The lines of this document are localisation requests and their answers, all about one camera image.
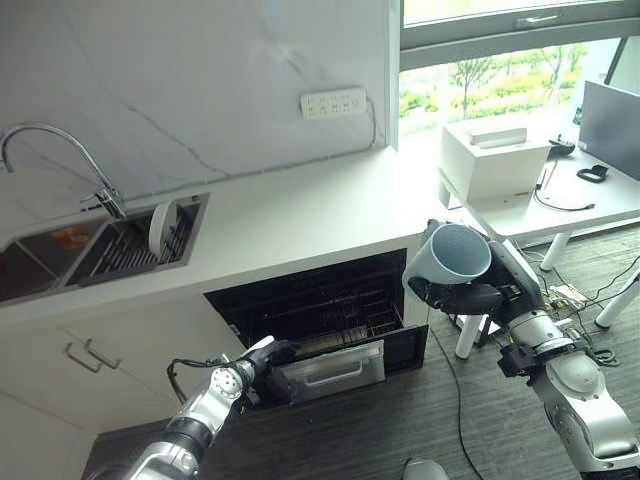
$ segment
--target stainless steel sink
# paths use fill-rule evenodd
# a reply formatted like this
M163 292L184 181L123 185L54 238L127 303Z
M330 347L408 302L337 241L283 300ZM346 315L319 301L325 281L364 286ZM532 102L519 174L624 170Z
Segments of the stainless steel sink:
M0 307L188 261L207 196L178 202L178 223L160 257L149 251L153 209L29 235L0 253Z
M189 240L199 210L198 203L178 207L178 220L172 238L165 242L159 257L149 250L153 210L105 224L73 269L66 285L88 287L167 265L177 266L175 264L183 259L190 246Z
M0 305L47 292L65 274L106 218L23 237L0 253Z

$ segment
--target window handle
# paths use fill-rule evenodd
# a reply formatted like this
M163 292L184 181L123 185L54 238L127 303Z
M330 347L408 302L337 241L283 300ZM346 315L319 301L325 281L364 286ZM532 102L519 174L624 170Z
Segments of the window handle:
M64 353L68 358L70 358L71 360L76 362L81 367L86 368L87 370L89 370L92 373L98 373L100 371L100 367L102 367L102 363L99 363L95 367L93 365L89 365L88 363L85 363L83 360L80 360L78 357L75 357L71 353L71 346L72 345L73 345L73 343L71 343L71 342L67 343L67 346L64 348L64 351L62 353Z
M551 22L552 20L557 20L560 18L560 15L547 15L546 17L527 17L527 18L519 18L516 21L516 28L531 28L537 27L541 24Z
M116 368L118 368L120 366L120 362L122 360L118 359L118 360L110 360L109 358L105 357L104 355L102 355L100 352L98 352L97 350L95 350L92 346L91 346L91 342L93 342L93 339L90 338L86 341L86 343L84 344L84 349L85 351L91 355L93 358L95 358L96 360L98 360L101 364L105 364L107 367L109 367L111 370L115 370Z

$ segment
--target floor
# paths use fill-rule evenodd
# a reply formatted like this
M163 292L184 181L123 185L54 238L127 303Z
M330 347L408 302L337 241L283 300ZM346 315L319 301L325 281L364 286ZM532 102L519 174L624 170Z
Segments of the floor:
M640 227L626 227L572 240L557 268L566 281L592 296L639 254ZM600 298L616 293L630 273ZM554 273L544 277L549 286L560 285ZM640 299L604 333L593 325L599 311L591 307L582 319L594 332L595 346L617 354L621 366L605 370L609 392L640 434ZM496 366L497 344L474 348L469 360L461 361L453 356L458 330L440 314L432 316L431 325L460 379L462 431L484 479L577 480L538 398L524 379L506 379ZM157 423L102 435L86 478L92 478L89 472L130 464L161 427ZM438 461L452 480L471 480L477 477L460 449L457 428L455 383L430 337L419 371L295 408L233 419L208 452L199 478L399 479L405 460L413 456ZM120 476L105 472L95 478Z

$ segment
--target computer monitor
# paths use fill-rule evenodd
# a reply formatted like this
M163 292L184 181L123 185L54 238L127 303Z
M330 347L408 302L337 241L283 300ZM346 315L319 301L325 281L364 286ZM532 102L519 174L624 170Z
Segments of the computer monitor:
M586 82L579 146L640 180L640 96Z

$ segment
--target open dishwasher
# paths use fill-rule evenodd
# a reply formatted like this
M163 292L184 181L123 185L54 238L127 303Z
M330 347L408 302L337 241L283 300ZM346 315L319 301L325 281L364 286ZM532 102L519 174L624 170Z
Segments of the open dishwasher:
M205 294L245 346L273 335L299 347L274 369L287 394L258 384L252 402L300 403L420 368L427 326L404 326L405 263L397 250Z

